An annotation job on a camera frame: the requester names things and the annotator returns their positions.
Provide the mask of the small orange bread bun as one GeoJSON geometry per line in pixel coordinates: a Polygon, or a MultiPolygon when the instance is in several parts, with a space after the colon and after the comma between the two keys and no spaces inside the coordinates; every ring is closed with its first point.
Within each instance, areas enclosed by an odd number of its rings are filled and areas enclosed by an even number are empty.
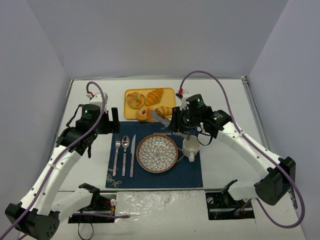
{"type": "Polygon", "coordinates": [[[156,120],[154,118],[154,114],[156,113],[156,110],[153,107],[148,107],[146,110],[146,116],[147,120],[151,123],[154,123],[156,120]]]}

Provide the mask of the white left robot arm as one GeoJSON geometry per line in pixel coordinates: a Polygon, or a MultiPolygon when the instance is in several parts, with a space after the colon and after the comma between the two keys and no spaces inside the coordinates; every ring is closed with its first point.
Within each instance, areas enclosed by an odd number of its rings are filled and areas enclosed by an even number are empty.
{"type": "Polygon", "coordinates": [[[83,208],[94,208],[102,200],[100,189],[88,183],[55,202],[55,197],[71,169],[85,154],[91,153],[98,135],[120,131],[118,109],[113,107],[112,120],[106,109],[108,96],[88,93],[89,103],[82,105],[81,117],[74,127],[67,127],[58,137],[56,146],[44,170],[29,192],[19,201],[10,203],[5,215],[11,226],[0,237],[16,229],[37,240],[49,240],[59,224],[83,208]]]}

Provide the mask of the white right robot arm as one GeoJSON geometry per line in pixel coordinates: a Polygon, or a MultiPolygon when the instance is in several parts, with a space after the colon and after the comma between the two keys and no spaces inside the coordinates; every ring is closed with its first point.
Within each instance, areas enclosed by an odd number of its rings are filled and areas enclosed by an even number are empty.
{"type": "Polygon", "coordinates": [[[186,140],[190,140],[192,129],[200,128],[201,133],[226,144],[246,160],[257,172],[258,180],[231,181],[224,190],[235,201],[260,199],[274,206],[295,182],[296,163],[291,157],[282,158],[266,149],[240,129],[228,113],[207,106],[201,94],[182,97],[181,105],[172,109],[171,119],[160,110],[150,110],[147,115],[186,140]]]}

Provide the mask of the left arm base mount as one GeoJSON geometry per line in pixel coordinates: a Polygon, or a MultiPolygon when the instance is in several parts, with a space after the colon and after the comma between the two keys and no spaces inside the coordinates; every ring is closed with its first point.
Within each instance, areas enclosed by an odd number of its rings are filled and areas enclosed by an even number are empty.
{"type": "MultiPolygon", "coordinates": [[[[91,213],[98,215],[115,215],[115,205],[117,204],[116,194],[101,194],[99,201],[95,206],[87,206],[82,208],[78,213],[91,213]]],[[[90,215],[76,215],[67,219],[68,224],[107,224],[114,223],[114,219],[90,216],[90,215]]]]}

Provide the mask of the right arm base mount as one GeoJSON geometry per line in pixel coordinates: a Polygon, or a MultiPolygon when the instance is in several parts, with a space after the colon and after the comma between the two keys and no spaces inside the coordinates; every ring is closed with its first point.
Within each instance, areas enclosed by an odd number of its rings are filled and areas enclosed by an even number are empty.
{"type": "Polygon", "coordinates": [[[218,220],[244,220],[254,219],[255,214],[251,203],[244,200],[234,200],[221,191],[206,191],[206,205],[208,219],[218,220]]]}

